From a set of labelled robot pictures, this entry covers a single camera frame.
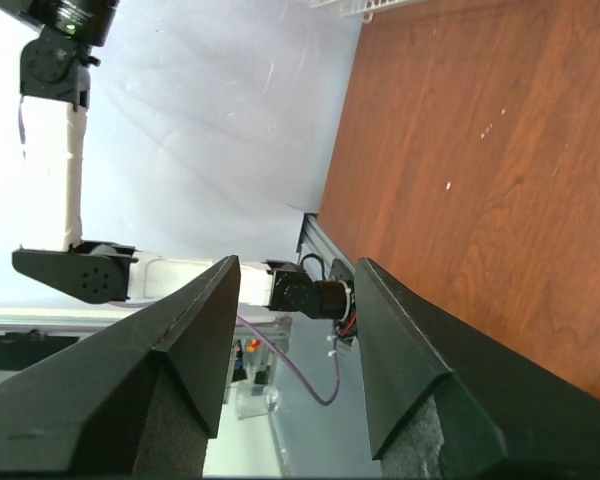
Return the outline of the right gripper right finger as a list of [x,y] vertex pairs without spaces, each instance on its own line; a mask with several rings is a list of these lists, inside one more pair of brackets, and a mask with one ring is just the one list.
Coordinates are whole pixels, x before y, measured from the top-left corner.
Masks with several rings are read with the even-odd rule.
[[372,457],[386,479],[600,479],[600,401],[405,287],[355,273]]

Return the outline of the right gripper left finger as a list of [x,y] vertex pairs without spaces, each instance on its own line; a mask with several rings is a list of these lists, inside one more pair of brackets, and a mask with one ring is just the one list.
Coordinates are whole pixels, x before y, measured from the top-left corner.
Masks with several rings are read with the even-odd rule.
[[219,429],[240,264],[0,383],[0,473],[199,473]]

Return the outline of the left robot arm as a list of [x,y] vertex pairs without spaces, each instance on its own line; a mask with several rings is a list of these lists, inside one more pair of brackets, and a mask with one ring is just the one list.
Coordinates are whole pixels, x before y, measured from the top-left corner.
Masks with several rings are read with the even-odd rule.
[[294,259],[360,29],[300,1],[121,2],[91,72],[85,237]]

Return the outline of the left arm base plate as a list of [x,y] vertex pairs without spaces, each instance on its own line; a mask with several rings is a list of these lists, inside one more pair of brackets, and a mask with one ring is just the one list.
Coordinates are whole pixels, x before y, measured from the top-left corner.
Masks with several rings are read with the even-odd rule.
[[354,269],[344,260],[334,259],[329,279],[338,287],[338,310],[333,321],[336,346],[348,351],[357,339],[357,313],[354,291]]

